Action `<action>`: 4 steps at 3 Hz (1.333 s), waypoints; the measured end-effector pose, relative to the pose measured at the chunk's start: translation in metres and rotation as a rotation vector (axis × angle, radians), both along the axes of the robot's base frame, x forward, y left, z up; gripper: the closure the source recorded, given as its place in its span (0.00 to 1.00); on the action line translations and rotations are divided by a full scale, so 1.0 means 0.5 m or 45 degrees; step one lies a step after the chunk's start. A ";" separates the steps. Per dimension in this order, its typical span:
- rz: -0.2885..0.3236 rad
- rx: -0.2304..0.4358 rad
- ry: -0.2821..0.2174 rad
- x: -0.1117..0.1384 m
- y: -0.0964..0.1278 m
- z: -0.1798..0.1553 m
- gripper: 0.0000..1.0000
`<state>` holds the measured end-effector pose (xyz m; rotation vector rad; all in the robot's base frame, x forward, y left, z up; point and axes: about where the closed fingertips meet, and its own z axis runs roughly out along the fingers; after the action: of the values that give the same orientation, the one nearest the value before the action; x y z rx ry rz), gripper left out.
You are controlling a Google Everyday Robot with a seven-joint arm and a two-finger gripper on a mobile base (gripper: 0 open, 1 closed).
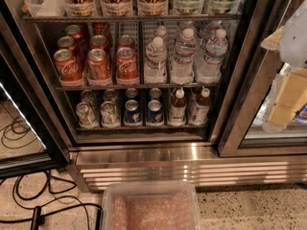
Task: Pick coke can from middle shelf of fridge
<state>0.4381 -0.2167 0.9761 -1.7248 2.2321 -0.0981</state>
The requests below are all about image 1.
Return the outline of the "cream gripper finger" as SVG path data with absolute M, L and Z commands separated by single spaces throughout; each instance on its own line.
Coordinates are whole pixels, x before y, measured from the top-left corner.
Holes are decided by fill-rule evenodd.
M 266 37 L 261 42 L 261 47 L 270 51 L 279 51 L 280 50 L 280 40 L 283 33 L 284 27 L 280 27 L 274 33 Z
M 262 128 L 266 132 L 280 132 L 307 102 L 307 69 L 296 68 L 277 75 L 269 94 Z

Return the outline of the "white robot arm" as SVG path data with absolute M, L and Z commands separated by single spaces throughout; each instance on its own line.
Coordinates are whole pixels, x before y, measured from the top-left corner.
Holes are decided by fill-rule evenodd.
M 289 71 L 277 74 L 272 82 L 262 125 L 266 132 L 277 133 L 307 102 L 307 0 L 261 47 L 278 51 L 281 61 L 290 65 Z

